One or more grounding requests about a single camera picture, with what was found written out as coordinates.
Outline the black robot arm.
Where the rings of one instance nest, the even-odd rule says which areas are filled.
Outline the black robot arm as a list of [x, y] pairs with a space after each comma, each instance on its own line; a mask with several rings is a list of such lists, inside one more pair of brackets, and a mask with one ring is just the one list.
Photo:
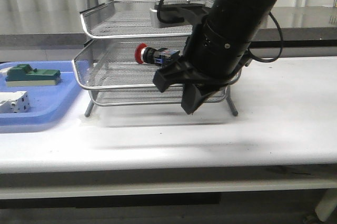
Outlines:
[[164, 23], [189, 21], [193, 26], [182, 56], [156, 71], [153, 83], [164, 92], [182, 84], [181, 106], [196, 111], [249, 60], [247, 49], [277, 0], [215, 0], [205, 13], [202, 7], [158, 7]]

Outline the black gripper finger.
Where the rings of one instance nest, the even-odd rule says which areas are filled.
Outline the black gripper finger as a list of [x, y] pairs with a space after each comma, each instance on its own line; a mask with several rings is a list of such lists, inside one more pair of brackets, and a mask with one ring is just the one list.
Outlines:
[[221, 90], [221, 85], [183, 84], [181, 107], [186, 114], [194, 113], [209, 97]]

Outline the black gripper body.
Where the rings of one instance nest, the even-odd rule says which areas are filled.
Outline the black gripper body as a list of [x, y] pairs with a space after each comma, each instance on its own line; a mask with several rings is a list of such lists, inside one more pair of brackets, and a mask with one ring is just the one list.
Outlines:
[[[157, 18], [161, 7], [158, 5]], [[191, 5], [179, 10], [193, 26], [185, 42], [183, 54], [169, 65], [157, 70], [153, 83], [160, 92], [176, 83], [225, 85], [240, 70], [242, 43], [234, 42], [212, 29], [207, 18], [211, 8]]]

